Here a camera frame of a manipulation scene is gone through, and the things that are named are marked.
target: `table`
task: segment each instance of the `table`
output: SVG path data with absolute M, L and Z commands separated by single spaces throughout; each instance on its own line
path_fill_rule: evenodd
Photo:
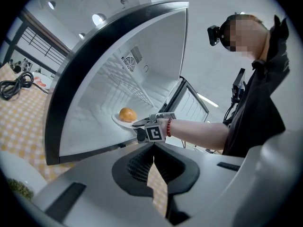
M 0 68 L 0 81 L 15 80 L 8 64 Z M 75 163 L 46 165 L 43 147 L 43 114 L 47 94 L 37 87 L 23 88 L 9 101 L 0 99 L 0 150 L 9 151 L 29 162 L 47 182 L 64 173 Z M 167 185 L 155 165 L 147 185 L 154 190 L 153 204 L 165 216 Z

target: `red bracelet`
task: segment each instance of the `red bracelet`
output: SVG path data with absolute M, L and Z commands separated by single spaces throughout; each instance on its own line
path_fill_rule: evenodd
M 170 123 L 171 123 L 172 118 L 169 119 L 168 123 L 167 123 L 167 136 L 170 137 Z

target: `wire rack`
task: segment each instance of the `wire rack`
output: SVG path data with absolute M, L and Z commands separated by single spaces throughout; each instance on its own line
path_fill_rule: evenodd
M 123 66 L 124 62 L 115 54 L 111 56 L 104 64 L 104 69 L 108 76 L 117 83 L 124 91 L 131 95 L 135 95 L 139 99 L 154 106 L 150 97 L 147 95 L 142 86 L 133 77 L 132 72 Z

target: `vr headset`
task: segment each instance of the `vr headset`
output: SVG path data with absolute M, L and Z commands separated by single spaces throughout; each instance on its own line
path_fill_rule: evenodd
M 211 46 L 215 46 L 220 41 L 220 27 L 213 25 L 207 29 L 209 43 Z
M 226 21 L 221 25 L 221 27 L 218 27 L 216 25 L 208 27 L 207 32 L 208 32 L 208 37 L 209 37 L 209 43 L 211 46 L 215 46 L 216 44 L 218 44 L 220 42 L 220 40 L 222 40 L 225 25 L 227 24 L 227 22 L 229 20 L 231 20 L 232 18 L 234 18 L 237 15 L 238 14 L 233 14 L 233 15 L 230 15 L 229 17 L 227 17 Z

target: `green food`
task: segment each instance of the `green food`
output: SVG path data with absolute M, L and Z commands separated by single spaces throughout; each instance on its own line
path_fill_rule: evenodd
M 34 196 L 33 191 L 30 191 L 22 182 L 18 182 L 15 179 L 8 178 L 9 188 L 14 191 L 18 192 L 28 200 L 31 201 L 32 197 Z

